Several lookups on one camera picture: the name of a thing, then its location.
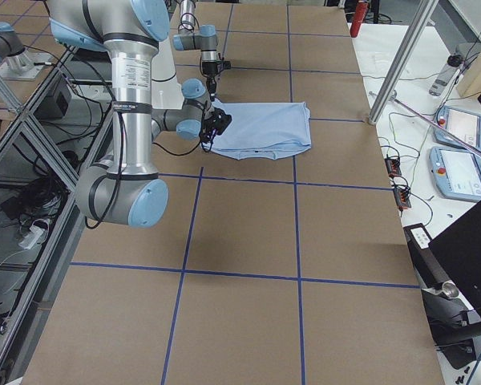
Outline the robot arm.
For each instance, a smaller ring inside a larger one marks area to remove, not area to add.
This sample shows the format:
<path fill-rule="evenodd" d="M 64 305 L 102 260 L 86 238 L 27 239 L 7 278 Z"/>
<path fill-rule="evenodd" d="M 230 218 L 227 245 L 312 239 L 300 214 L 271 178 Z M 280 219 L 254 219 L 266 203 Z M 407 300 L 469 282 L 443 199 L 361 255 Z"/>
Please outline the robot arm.
<path fill-rule="evenodd" d="M 227 67 L 212 25 L 196 4 L 180 4 L 177 34 L 164 1 L 50 1 L 51 32 L 68 46 L 105 52 L 113 112 L 113 147 L 91 164 L 75 200 L 91 229 L 108 222 L 150 227 L 163 216 L 168 186 L 152 159 L 161 132 L 211 144 L 232 118 L 213 105 L 216 77 Z"/>
<path fill-rule="evenodd" d="M 218 36 L 214 25 L 200 25 L 195 16 L 196 1 L 179 1 L 180 16 L 178 33 L 173 36 L 173 46 L 177 51 L 199 51 L 200 73 L 206 80 L 206 88 L 214 101 L 216 98 L 216 78 L 224 70 L 224 58 L 218 48 Z"/>

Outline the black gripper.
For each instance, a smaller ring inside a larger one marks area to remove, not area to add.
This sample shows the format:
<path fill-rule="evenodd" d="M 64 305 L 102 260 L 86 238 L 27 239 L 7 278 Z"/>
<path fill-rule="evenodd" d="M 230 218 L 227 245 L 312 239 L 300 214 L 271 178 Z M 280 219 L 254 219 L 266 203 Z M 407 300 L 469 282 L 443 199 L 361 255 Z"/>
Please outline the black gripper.
<path fill-rule="evenodd" d="M 206 78 L 206 84 L 210 94 L 210 99 L 216 98 L 216 77 L 220 74 L 220 61 L 204 61 L 201 63 L 201 72 Z"/>
<path fill-rule="evenodd" d="M 220 108 L 215 108 L 212 114 L 203 120 L 201 147 L 204 152 L 210 151 L 210 140 L 221 136 L 232 122 L 232 116 Z"/>

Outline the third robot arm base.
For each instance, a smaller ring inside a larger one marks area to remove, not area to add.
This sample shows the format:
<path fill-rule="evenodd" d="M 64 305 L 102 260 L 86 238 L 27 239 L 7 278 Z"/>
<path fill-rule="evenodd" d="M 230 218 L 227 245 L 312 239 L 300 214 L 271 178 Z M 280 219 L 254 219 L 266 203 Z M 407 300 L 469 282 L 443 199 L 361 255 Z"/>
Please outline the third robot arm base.
<path fill-rule="evenodd" d="M 14 28 L 0 22 L 0 76 L 8 80 L 35 79 L 39 72 L 51 65 L 50 53 L 32 53 L 22 43 Z"/>

